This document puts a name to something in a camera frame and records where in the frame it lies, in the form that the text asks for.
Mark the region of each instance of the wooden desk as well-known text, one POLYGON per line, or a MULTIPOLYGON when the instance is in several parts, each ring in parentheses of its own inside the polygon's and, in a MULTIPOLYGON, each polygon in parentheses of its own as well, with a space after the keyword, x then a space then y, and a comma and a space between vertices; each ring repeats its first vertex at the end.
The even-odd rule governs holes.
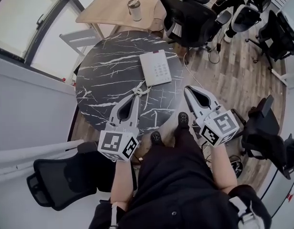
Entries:
MULTIPOLYGON (((153 22, 155 8, 159 0, 139 0, 142 20, 133 21, 127 7, 129 0, 94 0, 76 19, 77 23, 113 24, 148 30, 153 22)), ((163 5, 158 3, 165 13, 163 5)))

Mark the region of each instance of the wooden floor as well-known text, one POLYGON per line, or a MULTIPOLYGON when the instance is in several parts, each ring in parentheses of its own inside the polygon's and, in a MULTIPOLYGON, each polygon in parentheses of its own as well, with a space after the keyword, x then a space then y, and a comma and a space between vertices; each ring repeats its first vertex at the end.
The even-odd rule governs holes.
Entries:
MULTIPOLYGON (((267 70, 268 62, 265 57, 261 57, 257 64, 253 63, 253 59, 257 58, 260 49, 253 43, 245 42, 245 38, 255 39, 258 30, 267 21, 267 14, 263 16, 262 22, 253 26, 249 31, 237 34, 230 44, 222 40, 220 62, 212 64, 208 59, 206 51, 196 52, 190 51, 190 61, 188 69, 192 72, 200 84, 211 91, 223 104, 226 109, 235 108, 239 113, 247 119, 247 113, 252 106, 256 106, 258 102, 272 94, 274 104, 272 110, 282 127, 285 109, 285 86, 273 74, 267 70)), ((212 46, 215 46, 217 39, 221 40, 223 30, 219 37, 215 37, 212 46)), ((180 60, 183 61, 184 50, 175 45, 176 53, 180 60)), ((273 62, 273 67, 278 73, 284 73, 284 62, 273 62)), ((184 86, 199 84, 184 68, 184 86)), ((177 115, 179 112, 187 112, 190 116, 190 122, 194 119, 189 113, 188 107, 183 98, 179 109, 171 116, 171 118, 160 127, 159 131, 162 135, 164 143, 172 146, 174 139, 172 131, 177 126, 177 115)), ((150 134, 144 135, 140 147, 136 150, 136 156, 143 156, 150 147, 150 134)), ((85 120, 82 114, 79 114, 75 123, 72 140, 83 138, 85 141, 97 141, 99 138, 98 131, 95 131, 85 120)), ((227 145, 228 154, 239 155, 240 138, 231 141, 227 145)), ((205 149, 205 156, 210 153, 209 148, 205 149)), ((242 157, 244 163, 244 171, 239 177, 239 184, 249 184, 254 189, 258 189, 264 180, 269 167, 270 161, 257 160, 254 158, 242 157)))

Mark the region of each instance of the human arm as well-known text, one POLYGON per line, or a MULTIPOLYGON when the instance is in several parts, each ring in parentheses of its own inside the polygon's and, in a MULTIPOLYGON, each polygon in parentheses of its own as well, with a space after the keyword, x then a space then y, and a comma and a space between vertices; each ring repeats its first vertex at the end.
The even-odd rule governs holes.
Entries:
POLYGON ((213 177, 217 187, 228 194, 237 186, 237 178, 231 166, 224 144, 210 149, 213 177))
POLYGON ((118 205, 126 211, 132 195, 133 180, 131 162, 117 161, 111 189, 111 203, 118 205))

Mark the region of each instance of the office chair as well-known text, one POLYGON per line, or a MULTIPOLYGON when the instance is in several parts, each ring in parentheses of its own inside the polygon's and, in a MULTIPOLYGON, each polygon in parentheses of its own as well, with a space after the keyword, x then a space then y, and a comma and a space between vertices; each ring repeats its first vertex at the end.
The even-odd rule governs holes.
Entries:
POLYGON ((269 70, 273 68, 270 58, 282 60, 290 55, 294 55, 294 31, 288 24, 287 19, 282 12, 279 12, 277 16, 271 10, 269 11, 269 18, 267 24, 260 28, 258 36, 255 37, 259 42, 255 42, 251 39, 246 39, 246 42, 253 42, 255 45, 262 49, 262 54, 258 56, 254 63, 259 61, 259 57, 263 54, 266 55, 270 64, 269 70), (273 43, 270 47, 266 44, 266 41, 272 39, 273 43))
POLYGON ((202 47, 208 51, 220 28, 226 24, 231 14, 225 11, 220 17, 204 4, 210 0, 160 0, 166 10, 164 29, 167 36, 182 47, 202 47))
MULTIPOLYGON (((27 177, 27 184, 40 206, 60 211, 83 197, 95 194, 97 189, 111 192, 115 165, 98 151, 77 153, 67 159, 38 159, 33 163, 35 172, 27 177)), ((136 176, 132 166, 131 169, 136 190, 136 176)))
POLYGON ((280 127, 271 109, 273 97, 269 95, 263 98, 249 112, 249 120, 246 122, 240 114, 232 109, 243 124, 244 128, 233 139, 242 136, 242 155, 256 159, 269 159, 277 169, 287 178, 294 171, 294 139, 292 135, 283 141, 278 136, 280 127))

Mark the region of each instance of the round table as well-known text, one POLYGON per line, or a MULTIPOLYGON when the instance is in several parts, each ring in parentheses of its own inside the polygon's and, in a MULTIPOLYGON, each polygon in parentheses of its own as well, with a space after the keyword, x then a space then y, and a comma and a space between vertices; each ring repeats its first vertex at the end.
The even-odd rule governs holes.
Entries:
MULTIPOLYGON (((172 81, 151 87, 146 108, 147 94, 141 97, 138 128, 140 134, 146 134, 163 125, 180 103, 184 69, 171 45, 143 31, 124 31, 107 37, 81 63, 76 98, 87 122, 104 130, 114 105, 133 94, 132 89, 144 81, 139 55, 161 49, 165 50, 172 81)), ((141 89, 147 89, 145 83, 141 89)))

